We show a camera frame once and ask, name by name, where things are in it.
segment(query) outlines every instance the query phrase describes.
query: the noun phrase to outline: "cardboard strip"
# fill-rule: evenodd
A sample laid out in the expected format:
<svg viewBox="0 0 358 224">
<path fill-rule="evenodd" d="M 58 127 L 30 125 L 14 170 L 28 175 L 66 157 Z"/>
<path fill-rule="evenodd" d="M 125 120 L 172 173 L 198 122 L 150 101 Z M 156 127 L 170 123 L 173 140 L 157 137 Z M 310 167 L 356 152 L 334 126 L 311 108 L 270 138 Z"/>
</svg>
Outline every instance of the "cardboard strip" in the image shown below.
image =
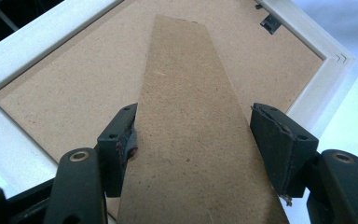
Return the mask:
<svg viewBox="0 0 358 224">
<path fill-rule="evenodd" d="M 283 223 L 204 25 L 156 16 L 119 223 Z"/>
</svg>

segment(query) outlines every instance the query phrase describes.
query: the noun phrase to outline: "white frame edge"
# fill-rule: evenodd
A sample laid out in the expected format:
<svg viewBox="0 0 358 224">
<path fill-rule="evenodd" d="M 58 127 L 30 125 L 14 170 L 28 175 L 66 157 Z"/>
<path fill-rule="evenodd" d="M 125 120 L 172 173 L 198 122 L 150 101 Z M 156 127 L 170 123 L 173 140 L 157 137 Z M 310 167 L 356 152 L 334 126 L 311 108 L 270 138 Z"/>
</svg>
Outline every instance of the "white frame edge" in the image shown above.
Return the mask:
<svg viewBox="0 0 358 224">
<path fill-rule="evenodd" d="M 358 75 L 353 69 L 356 59 L 290 0 L 255 1 L 324 60 L 286 112 L 316 137 L 321 137 Z"/>
<path fill-rule="evenodd" d="M 0 89 L 120 2 L 65 0 L 2 40 Z M 0 108 L 0 175 L 7 183 L 21 192 L 54 177 L 56 169 L 57 163 Z"/>
<path fill-rule="evenodd" d="M 335 92 L 342 89 L 343 80 L 351 72 L 355 59 L 289 0 L 255 1 L 324 60 L 287 111 L 292 119 L 320 137 L 326 121 L 331 119 L 338 107 L 333 104 L 330 114 L 321 118 L 325 105 L 335 100 Z M 1 41 L 0 89 L 119 2 L 65 0 Z M 53 177 L 56 162 L 46 158 L 49 156 L 45 151 L 0 108 L 0 174 L 11 174 L 4 176 L 7 182 L 14 183 L 22 191 Z"/>
</svg>

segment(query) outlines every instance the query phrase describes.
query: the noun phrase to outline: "brown fiberboard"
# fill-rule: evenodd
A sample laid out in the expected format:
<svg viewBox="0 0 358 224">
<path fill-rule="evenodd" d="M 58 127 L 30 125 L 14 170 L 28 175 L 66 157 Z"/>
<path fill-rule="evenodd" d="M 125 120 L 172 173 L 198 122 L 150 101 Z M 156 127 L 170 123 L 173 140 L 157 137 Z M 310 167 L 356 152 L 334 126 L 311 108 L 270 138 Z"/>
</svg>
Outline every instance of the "brown fiberboard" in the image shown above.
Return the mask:
<svg viewBox="0 0 358 224">
<path fill-rule="evenodd" d="M 56 161 L 93 147 L 138 102 L 156 14 L 207 27 L 247 119 L 253 102 L 286 111 L 322 63 L 283 26 L 261 27 L 255 1 L 126 0 L 0 90 L 0 106 Z"/>
<path fill-rule="evenodd" d="M 118 223 L 284 223 L 205 26 L 156 16 Z"/>
</svg>

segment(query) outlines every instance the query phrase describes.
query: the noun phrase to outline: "frame backing board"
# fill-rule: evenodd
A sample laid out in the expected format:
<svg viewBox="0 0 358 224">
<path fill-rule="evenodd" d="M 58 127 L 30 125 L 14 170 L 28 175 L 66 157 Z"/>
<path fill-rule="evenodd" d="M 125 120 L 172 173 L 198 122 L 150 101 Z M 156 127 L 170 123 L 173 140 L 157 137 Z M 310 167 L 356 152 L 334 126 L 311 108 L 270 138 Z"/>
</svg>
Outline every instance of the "frame backing board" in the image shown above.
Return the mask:
<svg viewBox="0 0 358 224">
<path fill-rule="evenodd" d="M 206 25 L 248 120 L 253 102 L 286 111 L 322 64 L 284 27 L 262 28 L 268 13 L 254 1 L 124 4 L 0 90 L 0 106 L 56 161 L 94 146 L 118 110 L 138 101 L 156 14 Z"/>
</svg>

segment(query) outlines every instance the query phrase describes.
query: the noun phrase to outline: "hardboard backing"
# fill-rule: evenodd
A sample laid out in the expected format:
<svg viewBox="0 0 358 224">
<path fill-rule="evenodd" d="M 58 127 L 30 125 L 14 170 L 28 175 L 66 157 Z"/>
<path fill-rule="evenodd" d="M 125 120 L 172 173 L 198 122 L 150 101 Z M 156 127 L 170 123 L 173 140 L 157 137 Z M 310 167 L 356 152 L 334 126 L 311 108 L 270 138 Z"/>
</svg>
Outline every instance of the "hardboard backing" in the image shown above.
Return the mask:
<svg viewBox="0 0 358 224">
<path fill-rule="evenodd" d="M 157 16 L 118 223 L 287 223 L 205 26 Z"/>
<path fill-rule="evenodd" d="M 322 63 L 284 27 L 261 27 L 254 1 L 126 0 L 0 90 L 0 106 L 56 161 L 93 147 L 138 102 L 157 14 L 205 24 L 248 120 L 253 102 L 286 111 Z"/>
</svg>

